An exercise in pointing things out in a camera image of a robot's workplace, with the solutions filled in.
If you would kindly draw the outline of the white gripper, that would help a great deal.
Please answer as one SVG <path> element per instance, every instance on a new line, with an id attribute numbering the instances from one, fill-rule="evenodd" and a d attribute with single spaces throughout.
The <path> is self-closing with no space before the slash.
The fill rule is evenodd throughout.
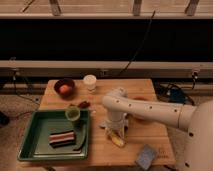
<path id="1" fill-rule="evenodd" d="M 108 133 L 115 133 L 120 138 L 125 137 L 125 129 L 128 127 L 128 122 L 126 120 L 119 121 L 119 122 L 112 122 L 107 121 L 106 122 L 106 129 Z"/>

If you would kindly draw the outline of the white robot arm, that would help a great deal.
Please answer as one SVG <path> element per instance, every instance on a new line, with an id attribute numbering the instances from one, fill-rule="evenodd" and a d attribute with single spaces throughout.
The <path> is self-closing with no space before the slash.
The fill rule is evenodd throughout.
<path id="1" fill-rule="evenodd" d="M 107 127 L 124 127 L 124 113 L 140 115 L 187 132 L 182 171 L 213 171 L 213 101 L 198 106 L 140 101 L 127 97 L 124 88 L 108 92 L 102 99 L 107 110 Z"/>

